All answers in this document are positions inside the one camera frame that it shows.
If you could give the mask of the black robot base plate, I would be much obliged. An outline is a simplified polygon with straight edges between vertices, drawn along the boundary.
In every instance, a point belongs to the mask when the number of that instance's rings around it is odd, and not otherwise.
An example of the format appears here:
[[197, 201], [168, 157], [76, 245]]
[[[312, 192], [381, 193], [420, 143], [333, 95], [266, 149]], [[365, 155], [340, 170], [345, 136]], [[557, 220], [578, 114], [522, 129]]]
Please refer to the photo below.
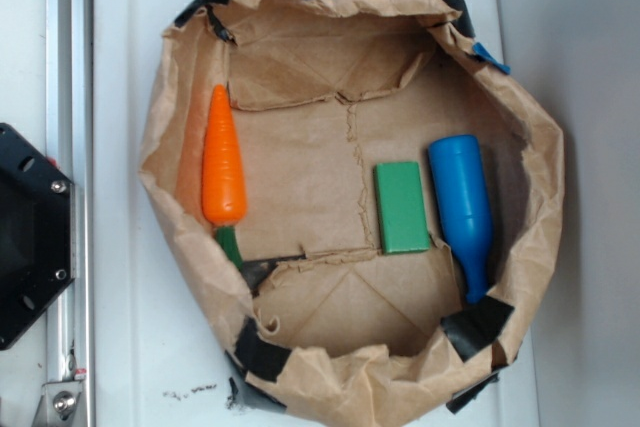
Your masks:
[[1, 125], [1, 349], [10, 349], [73, 282], [73, 182]]

